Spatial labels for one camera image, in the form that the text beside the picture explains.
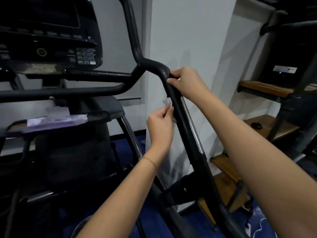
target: black frame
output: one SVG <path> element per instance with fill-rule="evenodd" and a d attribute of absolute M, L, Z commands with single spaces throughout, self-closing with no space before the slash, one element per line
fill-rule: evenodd
<path fill-rule="evenodd" d="M 152 72 L 157 75 L 164 86 L 167 96 L 171 98 L 174 106 L 174 116 L 177 120 L 177 126 L 182 137 L 186 152 L 190 163 L 193 166 L 194 172 L 198 179 L 202 181 L 202 196 L 204 197 L 210 212 L 212 213 L 217 225 L 220 227 L 226 237 L 241 238 L 248 237 L 244 229 L 238 225 L 230 215 L 227 207 L 223 203 L 212 173 L 207 163 L 206 155 L 201 147 L 200 141 L 196 134 L 195 128 L 192 125 L 192 120 L 185 105 L 184 99 L 180 92 L 167 83 L 167 79 L 172 77 L 170 70 L 164 64 L 147 59 L 143 56 L 137 26 L 135 22 L 133 7 L 130 0 L 119 0 L 124 9 L 126 25 L 131 44 L 132 53 L 137 66 L 130 74 L 90 71 L 81 72 L 75 70 L 64 70 L 63 75 L 55 76 L 58 79 L 69 80 L 84 80 L 86 77 L 89 81 L 113 81 L 113 78 L 119 78 L 123 83 L 115 87 L 103 88 L 73 88 L 73 89 L 40 89 L 40 90 L 23 90 L 23 91 L 2 91 L 0 92 L 0 103 L 15 102 L 15 101 L 30 101 L 30 100 L 47 100 L 51 96 L 56 99 L 67 98 L 86 98 L 95 96 L 111 96 L 118 95 L 129 90 L 145 73 Z M 41 76 L 32 75 L 29 78 L 44 78 Z M 134 140 L 129 141 L 130 145 L 134 146 Z M 140 157 L 140 152 L 136 150 L 137 156 Z M 151 192 L 157 196 L 160 191 L 157 187 L 152 187 Z M 190 237 L 186 226 L 184 227 L 181 217 L 175 214 L 173 208 L 160 207 L 160 213 L 166 221 L 168 227 L 175 237 Z"/>

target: display screen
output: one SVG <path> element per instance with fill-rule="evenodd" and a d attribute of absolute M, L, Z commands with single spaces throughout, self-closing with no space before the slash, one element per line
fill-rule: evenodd
<path fill-rule="evenodd" d="M 12 18 L 50 25 L 79 28 L 74 0 L 5 0 Z"/>

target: sticker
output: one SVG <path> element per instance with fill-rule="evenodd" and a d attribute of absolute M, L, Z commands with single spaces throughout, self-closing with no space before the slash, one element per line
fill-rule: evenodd
<path fill-rule="evenodd" d="M 296 70 L 297 68 L 277 66 L 277 65 L 273 68 L 273 71 L 282 72 L 282 73 L 290 73 L 290 74 L 294 74 Z"/>

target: woman's left hand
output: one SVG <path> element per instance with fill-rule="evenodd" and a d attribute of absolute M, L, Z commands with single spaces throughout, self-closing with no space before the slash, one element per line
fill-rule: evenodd
<path fill-rule="evenodd" d="M 156 110 L 146 121 L 151 138 L 150 149 L 154 151 L 156 156 L 159 156 L 158 165 L 160 165 L 172 144 L 173 111 L 174 107 L 167 105 Z"/>

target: gold bracelet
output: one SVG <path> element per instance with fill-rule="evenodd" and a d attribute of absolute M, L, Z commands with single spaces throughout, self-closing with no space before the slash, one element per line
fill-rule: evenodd
<path fill-rule="evenodd" d="M 157 169 L 157 167 L 156 167 L 156 164 L 155 164 L 152 160 L 150 160 L 148 157 L 144 157 L 144 156 L 143 156 L 142 158 L 149 160 L 149 161 L 154 165 L 154 168 L 155 168 L 156 173 L 158 173 L 158 169 Z"/>

